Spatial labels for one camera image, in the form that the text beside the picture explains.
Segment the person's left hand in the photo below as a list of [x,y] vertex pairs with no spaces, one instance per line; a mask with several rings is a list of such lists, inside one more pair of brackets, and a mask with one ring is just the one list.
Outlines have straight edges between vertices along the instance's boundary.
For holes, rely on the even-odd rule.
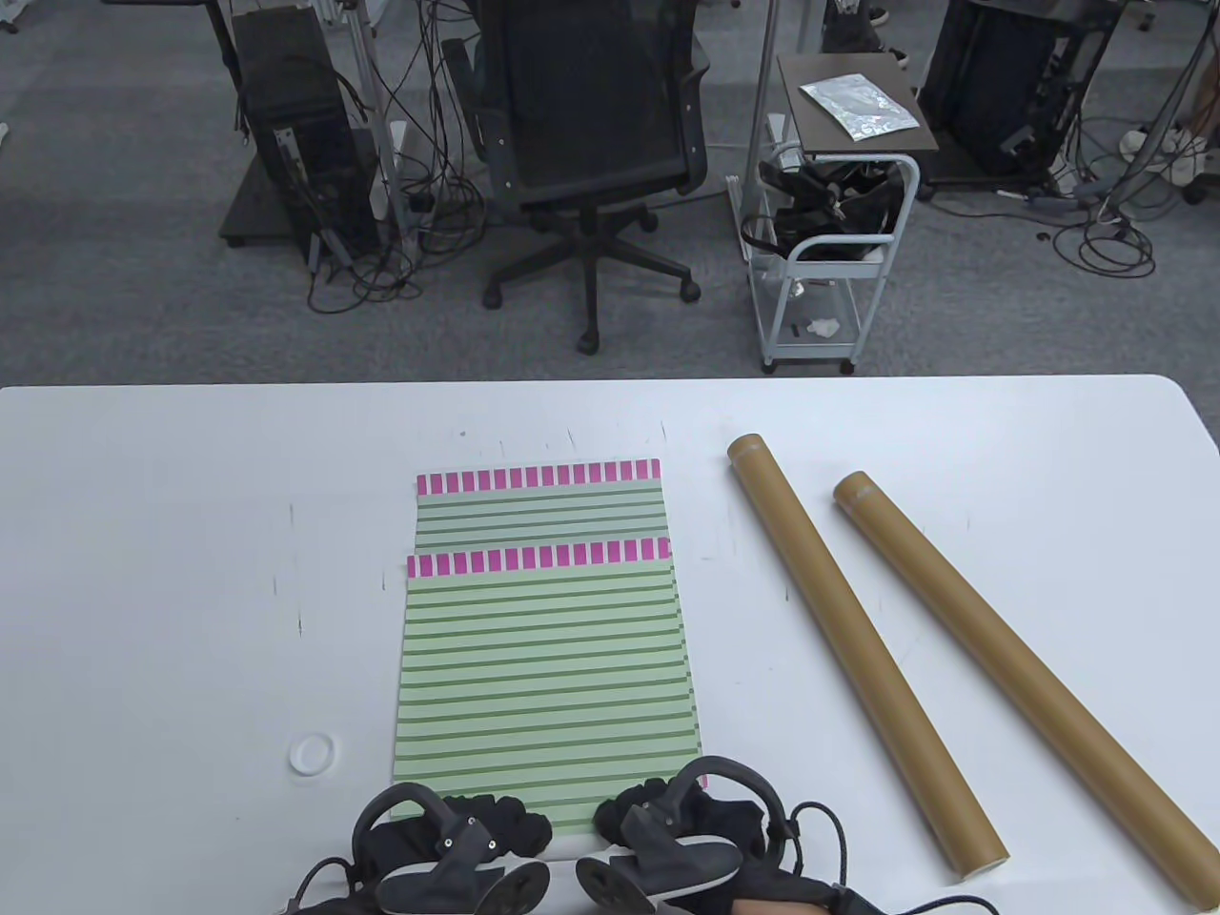
[[550,821],[512,797],[443,798],[414,782],[368,802],[353,859],[316,864],[287,914],[529,914],[551,875]]

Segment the person's right hand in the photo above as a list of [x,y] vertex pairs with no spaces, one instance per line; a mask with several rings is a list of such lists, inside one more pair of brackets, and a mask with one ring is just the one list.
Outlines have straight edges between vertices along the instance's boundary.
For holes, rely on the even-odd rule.
[[[631,806],[644,806],[656,802],[667,789],[662,780],[648,780],[634,784],[615,799],[606,799],[597,806],[593,824],[601,841],[611,845],[626,845],[621,824]],[[845,876],[845,833],[830,806],[819,802],[806,802],[794,806],[795,819],[806,809],[824,813],[833,824],[841,845],[841,877]],[[682,836],[710,834],[731,841],[743,854],[743,866],[738,875],[702,893],[671,899],[669,904],[691,914],[838,914],[841,891],[816,878],[799,876],[795,870],[784,871],[778,865],[765,861],[766,839],[762,832],[762,806],[755,802],[720,802],[700,784],[684,794],[682,802]]]

